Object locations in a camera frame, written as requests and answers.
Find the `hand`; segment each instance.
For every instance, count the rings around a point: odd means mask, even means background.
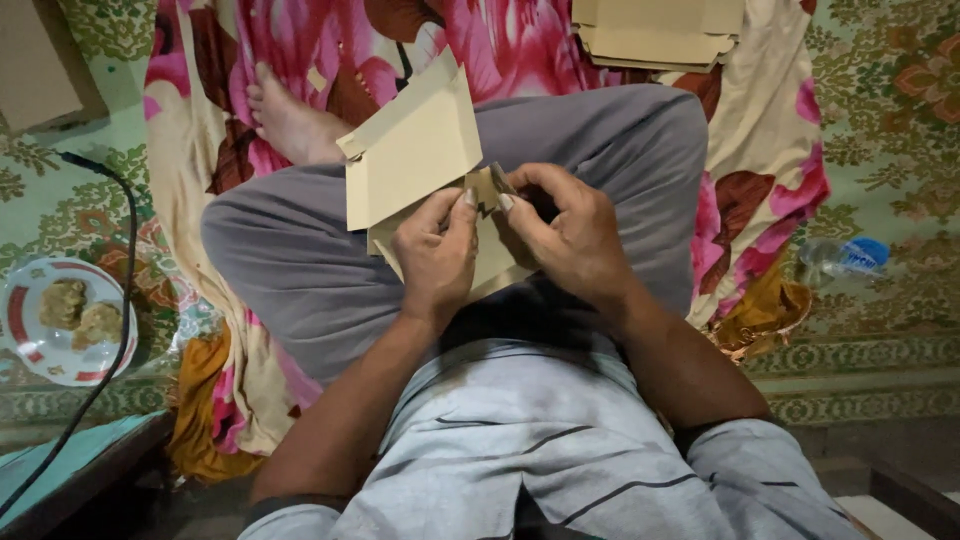
[[[637,280],[623,253],[607,195],[548,163],[521,165],[509,180],[520,193],[532,186],[542,188],[560,211],[547,225],[528,201],[500,195],[510,227],[547,277],[601,311],[621,301]]]
[[[441,232],[449,216],[450,226]],[[400,312],[421,320],[436,335],[467,303],[477,253],[476,190],[441,189],[396,229],[396,259],[405,292]]]

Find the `cardboard piece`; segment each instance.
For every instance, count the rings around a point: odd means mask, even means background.
[[[367,253],[403,280],[391,246],[396,228],[434,191],[477,189],[477,256],[470,299],[519,282],[539,267],[507,225],[499,193],[516,192],[483,158],[467,73],[446,48],[390,103],[337,140],[347,156],[347,229],[367,230]]]
[[[0,0],[0,113],[14,133],[108,114],[57,0]]]
[[[571,21],[594,63],[709,72],[739,40],[744,0],[574,0]]]

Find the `fried food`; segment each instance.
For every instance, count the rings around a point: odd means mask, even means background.
[[[82,351],[101,341],[120,343],[120,334],[123,328],[123,316],[113,304],[97,302],[84,309],[80,325],[73,331],[73,340],[70,348]]]
[[[86,304],[86,282],[63,278],[50,283],[40,294],[40,324],[63,330],[80,325]]]

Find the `foot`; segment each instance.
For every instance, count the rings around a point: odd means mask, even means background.
[[[247,86],[247,105],[256,134],[294,165],[342,161],[337,139],[353,127],[329,112],[314,110],[283,85],[270,66],[256,65],[258,85]]]

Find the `forearm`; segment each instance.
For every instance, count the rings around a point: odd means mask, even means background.
[[[675,429],[770,414],[747,377],[639,281],[598,308],[618,333],[640,394]]]
[[[269,497],[348,497],[372,467],[400,393],[436,338],[402,312],[367,352],[306,409],[263,465],[252,503]]]

